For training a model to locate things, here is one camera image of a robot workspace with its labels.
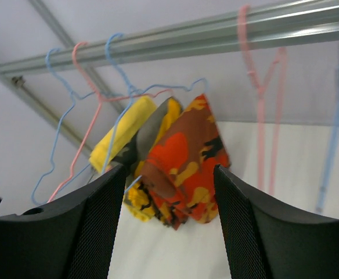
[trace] metal beam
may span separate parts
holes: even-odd
[[[54,17],[51,11],[47,8],[47,6],[41,0],[28,0],[28,2],[43,18],[45,23],[63,43],[63,45],[67,48],[73,48],[75,42],[71,39],[71,37],[61,26],[58,20]],[[101,90],[101,92],[104,92],[104,94],[107,96],[112,96],[111,89],[106,85],[106,83],[93,68],[86,67],[85,71],[90,76],[91,80],[96,84],[96,86]],[[112,102],[110,104],[118,113],[121,113],[124,110],[122,104],[120,104],[119,102]]]
[[[59,117],[57,117],[52,111],[50,111],[45,105],[43,105],[42,102],[37,99],[34,94],[32,94],[30,90],[28,90],[24,86],[24,81],[21,78],[13,78],[11,80],[0,74],[0,82],[9,90],[11,90],[16,96],[18,96],[22,101],[24,101],[39,116],[45,119],[52,127],[57,127]],[[70,127],[62,124],[60,132],[75,147],[79,147],[82,142],[82,138],[78,136]],[[89,157],[91,151],[92,148],[85,144],[82,150],[83,154]]]
[[[111,43],[111,55],[118,63],[132,63],[239,51],[238,12],[194,20],[128,35]],[[248,39],[252,49],[312,44],[339,39],[339,0],[301,0],[251,9]],[[78,60],[84,66],[105,66],[105,42],[81,48]],[[57,71],[73,68],[72,49],[51,57]],[[0,66],[0,73],[12,77],[46,71],[44,55]]]

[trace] yellow cloth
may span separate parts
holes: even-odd
[[[151,97],[140,97],[123,115],[118,123],[116,137],[108,162],[114,158],[118,152],[131,140],[131,138],[140,129],[143,123],[156,110],[157,106]],[[113,135],[114,127],[103,137],[103,139],[95,146],[91,152],[89,162],[98,171],[101,172],[104,166],[107,151],[111,136]]]
[[[161,137],[167,132],[170,126],[176,121],[177,118],[182,113],[181,104],[174,98],[168,99],[167,102],[167,113],[161,119],[160,128],[158,129],[155,141],[153,146],[161,139]],[[144,165],[144,160],[141,160],[135,170],[134,179],[136,179]],[[124,197],[124,203],[127,206],[128,210],[132,213],[133,216],[140,219],[143,222],[150,220],[155,215],[165,223],[165,217],[161,215],[160,211],[156,208],[154,201],[152,200],[149,192],[144,189],[139,189],[140,183],[136,183]]]

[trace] white ceiling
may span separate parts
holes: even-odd
[[[251,6],[279,2],[252,0]],[[243,0],[44,0],[44,3],[75,41],[106,40],[116,32],[133,33],[168,24],[184,22],[237,10]],[[61,42],[26,0],[0,0],[0,62],[46,53]],[[275,50],[254,52],[259,73],[264,74]],[[292,46],[288,48],[288,73],[284,97],[283,122],[330,124],[336,104],[335,69],[337,43]],[[154,83],[186,85],[206,77],[210,82],[208,98],[218,120],[255,121],[256,93],[246,75],[240,53],[224,53],[122,66],[139,88]],[[110,66],[97,72],[114,92],[126,94],[121,77]],[[77,71],[61,74],[81,95],[90,92]],[[276,77],[266,92],[266,119],[274,121]],[[26,85],[57,115],[70,106],[67,91],[50,74],[25,76]],[[176,91],[186,106],[201,93],[201,85],[193,92]],[[164,97],[157,99],[160,103]],[[83,135],[97,107],[94,96],[78,103],[67,116],[66,123]],[[104,109],[89,139],[95,145],[117,118],[109,105]]]

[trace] metal rail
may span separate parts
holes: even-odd
[[[194,20],[182,24],[131,34],[111,43],[118,63],[179,58],[239,51],[238,12]],[[339,0],[301,0],[251,9],[248,39],[252,49],[312,44],[339,39]],[[78,61],[85,67],[108,65],[106,42],[81,48]],[[57,71],[73,69],[72,48],[52,55]],[[0,65],[8,77],[47,71],[44,56],[35,56]]]
[[[52,127],[57,127],[59,117],[55,115],[50,109],[48,109],[39,99],[37,99],[37,97],[30,90],[26,88],[26,86],[24,85],[24,81],[21,78],[9,79],[0,74],[0,82],[9,90],[11,90],[16,96],[18,96],[24,103],[31,107],[34,112],[41,116]],[[62,123],[60,132],[75,147],[79,147],[82,142],[82,138],[65,123]],[[82,150],[83,154],[89,157],[91,151],[92,148],[85,144]]]
[[[47,6],[41,0],[28,0],[28,2],[43,18],[44,22],[63,43],[63,45],[67,48],[73,48],[75,42],[71,39],[71,37],[54,17],[51,11],[47,8]],[[95,69],[86,67],[84,70],[101,92],[103,92],[106,96],[112,96],[110,88],[105,84],[99,74],[97,74]],[[110,104],[117,111],[117,113],[121,113],[124,110],[122,104],[119,102],[111,102]]]

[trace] hanging laundry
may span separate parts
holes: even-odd
[[[229,167],[229,156],[202,94],[150,151],[142,181],[154,200],[165,199],[170,207],[208,223],[218,214],[213,182],[217,164]]]
[[[157,106],[148,96],[139,98],[130,109],[123,115],[118,123],[116,136],[114,138],[113,148],[110,158],[115,157],[120,150],[132,139],[142,124],[156,110]],[[113,129],[111,129],[105,137],[95,146],[91,152],[89,162],[98,171],[101,172],[104,166],[107,150]]]
[[[149,191],[148,187],[144,185],[142,181],[140,183],[140,187],[144,189],[144,191],[147,191],[148,195],[152,198],[154,204],[158,208],[160,213],[157,214],[156,217],[158,218],[158,216],[160,216],[158,219],[163,224],[177,230],[181,224],[186,223],[188,216],[184,212],[175,208],[155,192]]]
[[[181,104],[175,98],[168,98],[148,118],[130,142],[111,160],[111,167],[123,164],[127,169],[127,173],[131,174],[127,177],[126,186],[131,185],[131,182],[140,175],[150,150],[181,113]],[[153,198],[141,182],[137,182],[125,194],[123,201],[128,210],[141,221],[148,221],[152,217],[157,217],[162,223],[171,224],[161,214]]]

